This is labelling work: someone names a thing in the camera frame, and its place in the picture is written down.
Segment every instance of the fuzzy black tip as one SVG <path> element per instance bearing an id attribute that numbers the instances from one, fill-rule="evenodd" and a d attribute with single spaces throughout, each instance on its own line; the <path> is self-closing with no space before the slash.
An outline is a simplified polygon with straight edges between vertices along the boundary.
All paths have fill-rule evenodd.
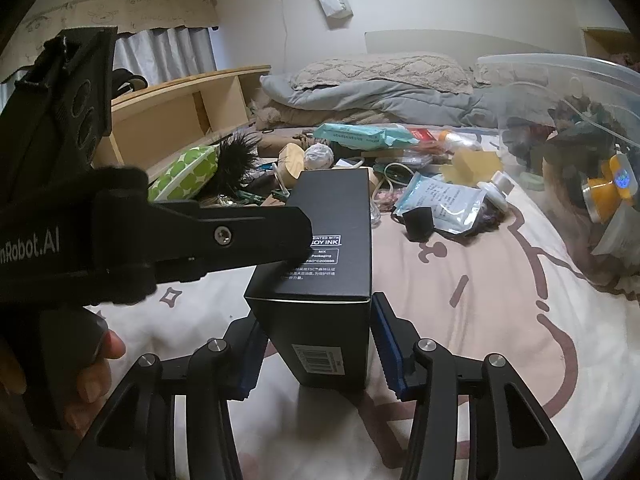
<path id="1" fill-rule="evenodd" d="M 256 146 L 259 140 L 247 132 L 222 139 L 218 152 L 218 170 L 196 195 L 196 200 L 219 194 L 233 196 L 246 183 L 248 172 L 256 167 Z"/>

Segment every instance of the plastic storage bin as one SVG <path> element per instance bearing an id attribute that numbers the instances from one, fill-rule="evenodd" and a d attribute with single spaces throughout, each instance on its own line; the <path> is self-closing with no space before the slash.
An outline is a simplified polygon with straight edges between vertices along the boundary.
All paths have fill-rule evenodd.
<path id="1" fill-rule="evenodd" d="M 640 270 L 640 74 L 558 54 L 478 59 L 497 98 L 500 155 L 561 235 L 576 266 L 605 285 Z"/>

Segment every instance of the digital display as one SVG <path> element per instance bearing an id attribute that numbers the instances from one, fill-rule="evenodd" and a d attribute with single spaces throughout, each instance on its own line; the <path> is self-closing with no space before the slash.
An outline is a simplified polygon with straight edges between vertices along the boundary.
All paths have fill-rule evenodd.
<path id="1" fill-rule="evenodd" d="M 621 189 L 626 189 L 631 182 L 631 176 L 627 173 L 626 170 L 620 170 L 616 173 L 615 176 L 616 186 Z"/>

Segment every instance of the pillow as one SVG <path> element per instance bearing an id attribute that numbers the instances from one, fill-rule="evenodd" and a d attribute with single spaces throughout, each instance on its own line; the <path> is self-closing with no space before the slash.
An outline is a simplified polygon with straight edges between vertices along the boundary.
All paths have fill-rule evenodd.
<path id="1" fill-rule="evenodd" d="M 470 79 L 454 59 L 429 52 L 325 59 L 295 74 L 291 86 L 294 90 L 305 90 L 371 79 L 388 79 L 454 94 L 473 92 Z"/>
<path id="2" fill-rule="evenodd" d="M 184 152 L 149 188 L 149 200 L 186 200 L 196 195 L 218 169 L 218 146 Z"/>

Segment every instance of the human hand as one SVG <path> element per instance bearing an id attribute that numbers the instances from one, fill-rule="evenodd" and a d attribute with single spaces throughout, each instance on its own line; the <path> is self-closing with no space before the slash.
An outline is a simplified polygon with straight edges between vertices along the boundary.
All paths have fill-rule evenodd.
<path id="1" fill-rule="evenodd" d="M 122 339 L 109 330 L 95 363 L 78 374 L 76 389 L 80 400 L 65 406 L 65 420 L 80 436 L 84 436 L 89 429 L 104 404 L 104 396 L 111 387 L 111 370 L 107 359 L 118 359 L 124 355 L 125 351 Z M 15 394 L 23 394 L 27 387 L 18 361 L 2 338 L 0 338 L 0 383 Z"/>

